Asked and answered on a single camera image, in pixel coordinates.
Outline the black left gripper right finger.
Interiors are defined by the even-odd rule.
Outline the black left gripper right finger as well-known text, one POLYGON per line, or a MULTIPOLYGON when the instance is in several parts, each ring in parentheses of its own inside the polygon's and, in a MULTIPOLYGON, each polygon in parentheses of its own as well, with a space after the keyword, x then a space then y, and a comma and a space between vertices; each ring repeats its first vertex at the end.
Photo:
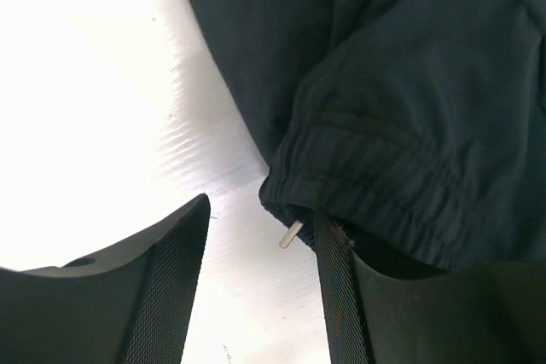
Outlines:
POLYGON ((400 279, 362 260, 331 219, 313 225, 331 362, 544 362, 543 263, 400 279))

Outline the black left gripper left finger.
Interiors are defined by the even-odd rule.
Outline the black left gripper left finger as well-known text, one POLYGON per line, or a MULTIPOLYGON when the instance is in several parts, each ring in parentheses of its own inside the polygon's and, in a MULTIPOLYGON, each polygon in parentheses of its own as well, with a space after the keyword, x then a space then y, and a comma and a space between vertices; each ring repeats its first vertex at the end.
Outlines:
POLYGON ((2 362, 180 362, 210 210, 201 194, 65 266, 3 269, 2 362))

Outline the dark navy shorts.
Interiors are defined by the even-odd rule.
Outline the dark navy shorts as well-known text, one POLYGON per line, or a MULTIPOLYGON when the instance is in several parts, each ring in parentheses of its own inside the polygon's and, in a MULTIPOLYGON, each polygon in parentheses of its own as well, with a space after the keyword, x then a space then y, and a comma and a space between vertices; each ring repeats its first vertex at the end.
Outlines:
POLYGON ((545 259, 545 0, 189 0, 263 207, 440 269, 545 259))

